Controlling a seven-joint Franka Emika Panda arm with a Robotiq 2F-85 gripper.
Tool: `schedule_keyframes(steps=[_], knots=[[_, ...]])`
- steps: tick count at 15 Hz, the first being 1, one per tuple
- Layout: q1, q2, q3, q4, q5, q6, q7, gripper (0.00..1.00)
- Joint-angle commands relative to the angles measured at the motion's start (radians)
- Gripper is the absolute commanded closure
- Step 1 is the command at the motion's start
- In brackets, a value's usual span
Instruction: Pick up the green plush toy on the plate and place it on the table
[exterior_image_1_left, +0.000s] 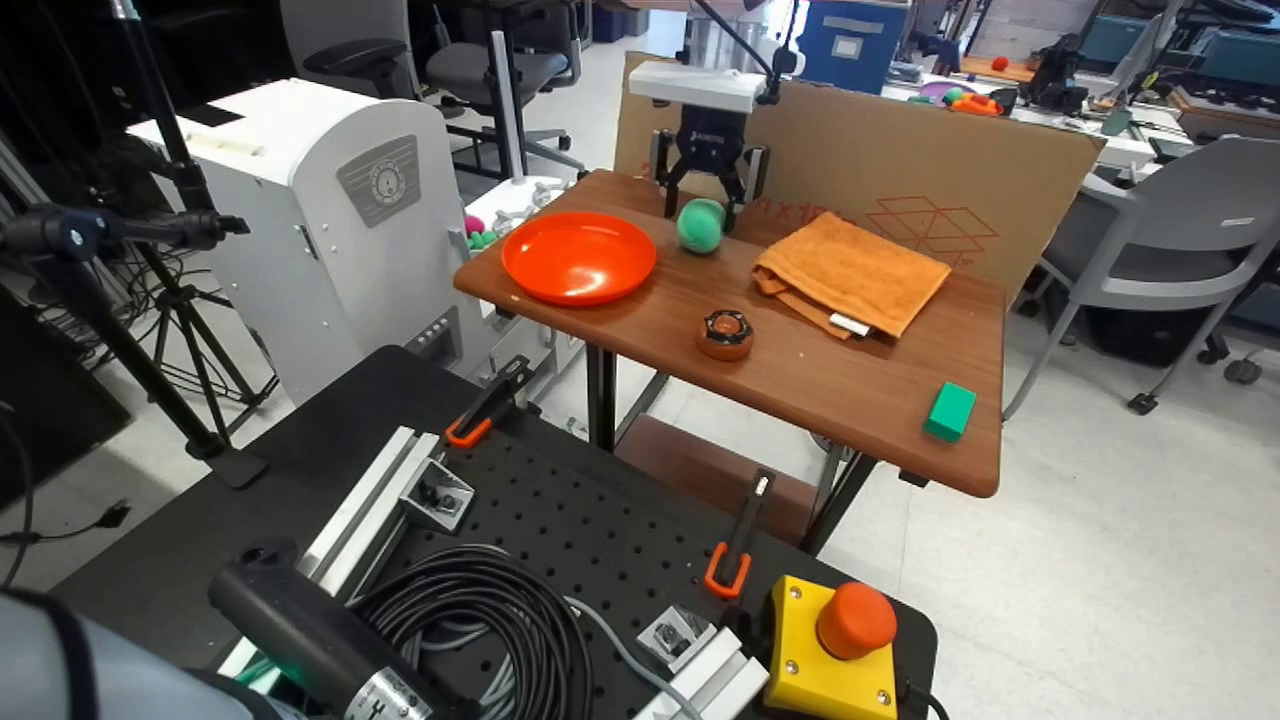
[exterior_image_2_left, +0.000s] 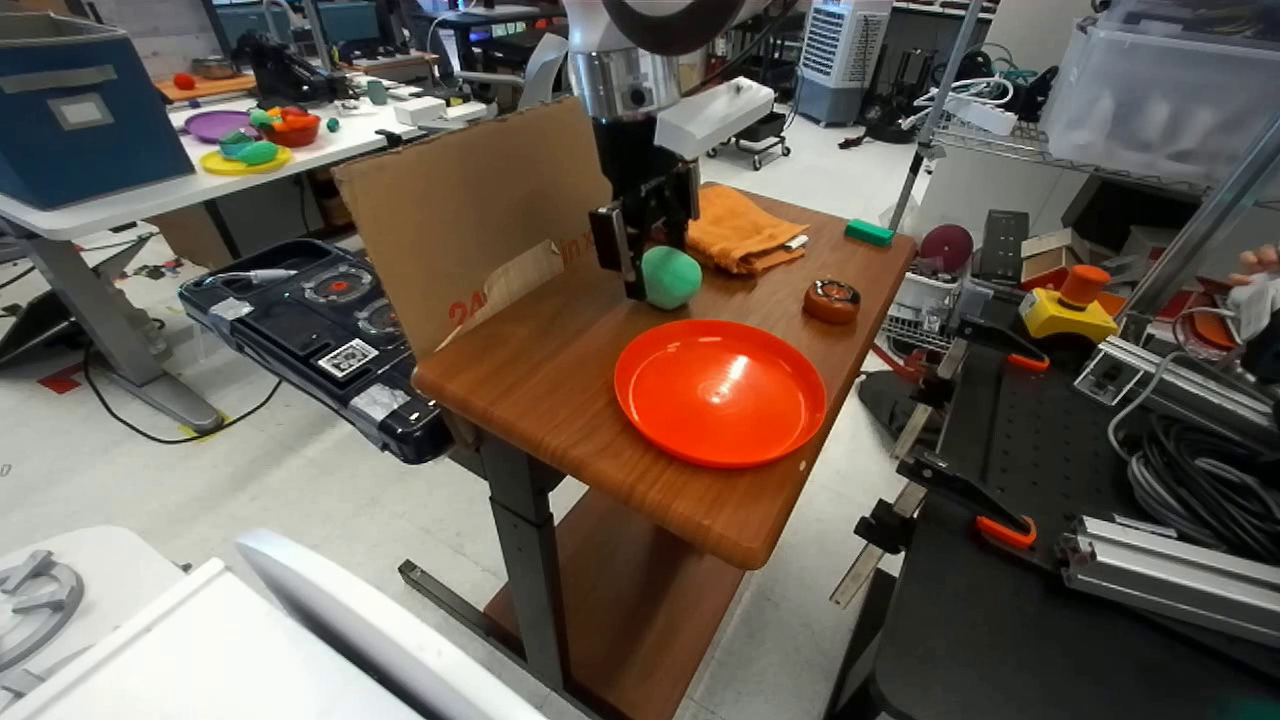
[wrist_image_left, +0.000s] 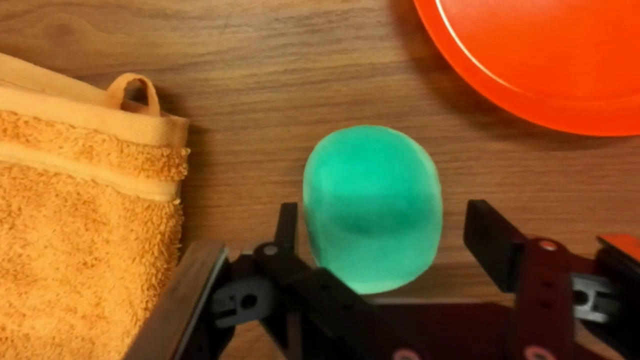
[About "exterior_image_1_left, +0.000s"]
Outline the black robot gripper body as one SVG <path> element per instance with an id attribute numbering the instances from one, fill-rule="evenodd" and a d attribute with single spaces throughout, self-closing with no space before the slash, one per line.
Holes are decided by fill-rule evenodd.
<path id="1" fill-rule="evenodd" d="M 710 177 L 736 171 L 745 150 L 745 128 L 745 110 L 684 105 L 677 128 L 679 162 Z"/>

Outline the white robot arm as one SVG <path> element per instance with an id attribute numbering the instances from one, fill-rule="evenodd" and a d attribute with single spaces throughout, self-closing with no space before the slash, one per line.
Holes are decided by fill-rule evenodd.
<path id="1" fill-rule="evenodd" d="M 736 224 L 756 185 L 758 150 L 747 142 L 747 117 L 764 87 L 764 75 L 736 67 L 640 59 L 627 73 L 632 97 L 679 107 L 679 122 L 650 141 L 650 180 L 664 189 L 664 210 L 677 210 L 684 177 L 698 171 L 719 180 L 722 224 Z"/>

